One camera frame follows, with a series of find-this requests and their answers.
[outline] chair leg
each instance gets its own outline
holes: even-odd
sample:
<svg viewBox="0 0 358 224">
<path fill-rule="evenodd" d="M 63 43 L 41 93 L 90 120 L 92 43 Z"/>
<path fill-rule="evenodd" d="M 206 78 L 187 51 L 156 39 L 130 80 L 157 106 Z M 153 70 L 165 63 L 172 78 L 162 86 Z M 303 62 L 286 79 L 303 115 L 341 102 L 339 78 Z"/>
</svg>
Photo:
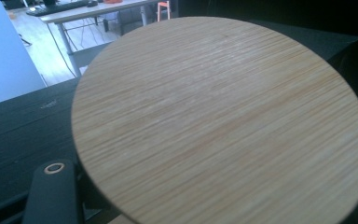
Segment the chair leg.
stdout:
<svg viewBox="0 0 358 224">
<path fill-rule="evenodd" d="M 168 15 L 168 20 L 171 19 L 171 6 L 170 6 L 170 1 L 167 1 L 167 15 Z"/>
<path fill-rule="evenodd" d="M 161 18 L 161 6 L 158 4 L 158 9 L 157 9 L 157 21 L 159 21 Z"/>
</svg>

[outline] bamboo surface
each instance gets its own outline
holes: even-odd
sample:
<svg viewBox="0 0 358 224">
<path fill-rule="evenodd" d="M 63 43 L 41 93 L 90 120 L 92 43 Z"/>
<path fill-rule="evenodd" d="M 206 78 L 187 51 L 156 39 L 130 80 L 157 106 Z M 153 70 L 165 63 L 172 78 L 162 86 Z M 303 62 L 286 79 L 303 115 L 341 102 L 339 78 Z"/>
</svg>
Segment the bamboo surface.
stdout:
<svg viewBox="0 0 358 224">
<path fill-rule="evenodd" d="M 112 221 L 110 221 L 109 224 L 134 224 L 134 223 L 131 222 L 126 217 L 120 215 L 120 216 L 116 217 L 115 219 L 113 219 Z"/>
<path fill-rule="evenodd" d="M 80 80 L 79 158 L 139 223 L 338 223 L 358 203 L 358 100 L 296 41 L 243 21 L 154 23 Z"/>
</svg>

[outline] red object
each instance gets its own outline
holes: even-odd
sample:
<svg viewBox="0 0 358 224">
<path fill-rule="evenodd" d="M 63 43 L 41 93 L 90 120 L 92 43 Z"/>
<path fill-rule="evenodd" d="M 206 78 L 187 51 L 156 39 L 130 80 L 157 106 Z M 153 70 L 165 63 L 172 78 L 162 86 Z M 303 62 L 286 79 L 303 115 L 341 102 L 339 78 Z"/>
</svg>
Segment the red object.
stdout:
<svg viewBox="0 0 358 224">
<path fill-rule="evenodd" d="M 120 3 L 123 0 L 103 0 L 105 3 L 114 4 L 114 3 Z"/>
</svg>

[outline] desk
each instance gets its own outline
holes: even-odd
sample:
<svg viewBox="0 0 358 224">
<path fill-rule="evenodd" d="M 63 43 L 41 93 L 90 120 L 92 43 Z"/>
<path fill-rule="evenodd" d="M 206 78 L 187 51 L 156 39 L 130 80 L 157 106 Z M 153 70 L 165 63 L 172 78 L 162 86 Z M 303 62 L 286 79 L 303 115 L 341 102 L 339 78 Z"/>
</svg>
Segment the desk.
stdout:
<svg viewBox="0 0 358 224">
<path fill-rule="evenodd" d="M 63 24 L 68 21 L 77 21 L 89 17 L 97 17 L 106 13 L 119 11 L 131 7 L 140 7 L 142 14 L 142 21 L 144 25 L 147 25 L 147 19 L 145 15 L 145 5 L 157 3 L 158 0 L 123 0 L 121 3 L 105 4 L 100 3 L 97 7 L 79 7 L 72 10 L 50 14 L 41 17 L 40 20 L 44 23 L 55 23 L 60 31 L 63 44 L 66 47 L 69 59 L 72 66 L 75 69 L 77 77 L 81 76 L 79 67 L 89 65 L 95 56 L 101 52 L 108 44 L 102 44 L 89 49 L 82 49 L 74 52 L 69 43 L 68 37 L 65 34 Z"/>
<path fill-rule="evenodd" d="M 72 125 L 92 181 L 139 223 L 338 223 L 358 203 L 357 98 L 251 23 L 125 35 L 81 78 Z"/>
</svg>

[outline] white desk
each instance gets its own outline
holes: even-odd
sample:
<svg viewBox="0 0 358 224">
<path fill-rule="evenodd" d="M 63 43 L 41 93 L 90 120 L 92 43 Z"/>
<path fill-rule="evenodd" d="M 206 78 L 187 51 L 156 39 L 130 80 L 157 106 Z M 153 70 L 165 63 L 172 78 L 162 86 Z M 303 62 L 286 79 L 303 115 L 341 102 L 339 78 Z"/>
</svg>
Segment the white desk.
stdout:
<svg viewBox="0 0 358 224">
<path fill-rule="evenodd" d="M 80 77 L 81 73 L 79 67 L 89 65 L 92 59 L 94 59 L 95 56 L 97 56 L 97 54 L 101 52 L 101 50 L 104 49 L 104 47 L 106 47 L 106 45 L 108 45 L 109 43 L 95 46 L 89 49 L 73 51 L 64 31 L 63 24 L 65 22 L 77 21 L 89 17 L 96 17 L 99 15 L 131 8 L 131 7 L 140 7 L 141 14 L 142 14 L 142 21 L 145 26 L 147 25 L 147 19 L 145 15 L 145 5 L 150 5 L 153 3 L 157 3 L 159 1 L 160 0 L 123 0 L 122 3 L 116 3 L 116 4 L 100 3 L 96 7 L 79 7 L 64 12 L 50 14 L 41 17 L 40 20 L 44 23 L 55 23 L 58 26 L 69 59 L 71 61 L 72 66 L 75 69 L 76 76 Z"/>
</svg>

